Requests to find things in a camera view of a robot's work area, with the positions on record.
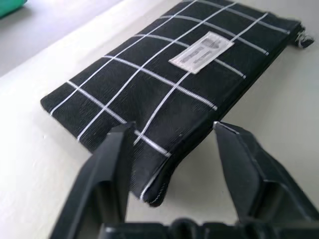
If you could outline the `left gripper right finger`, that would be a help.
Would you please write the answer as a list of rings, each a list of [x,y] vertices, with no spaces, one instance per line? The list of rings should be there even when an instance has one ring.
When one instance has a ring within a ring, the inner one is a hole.
[[[214,122],[225,181],[239,221],[318,222],[319,211],[249,131]]]

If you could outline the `green crumpled cloth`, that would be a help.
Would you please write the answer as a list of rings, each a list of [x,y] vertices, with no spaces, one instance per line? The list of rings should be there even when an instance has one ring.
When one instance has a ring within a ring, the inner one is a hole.
[[[0,19],[23,7],[28,0],[0,0]]]

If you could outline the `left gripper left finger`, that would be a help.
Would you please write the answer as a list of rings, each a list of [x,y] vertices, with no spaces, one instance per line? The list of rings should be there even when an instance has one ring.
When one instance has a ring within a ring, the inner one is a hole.
[[[133,163],[133,122],[112,128],[80,169],[49,239],[106,239],[125,221]]]

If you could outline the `black white-grid pencil case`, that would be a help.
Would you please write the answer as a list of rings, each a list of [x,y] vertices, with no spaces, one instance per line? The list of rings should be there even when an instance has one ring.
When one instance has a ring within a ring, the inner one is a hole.
[[[232,0],[182,0],[40,103],[91,152],[133,121],[131,191],[158,207],[213,123],[287,45],[312,42],[298,20]]]

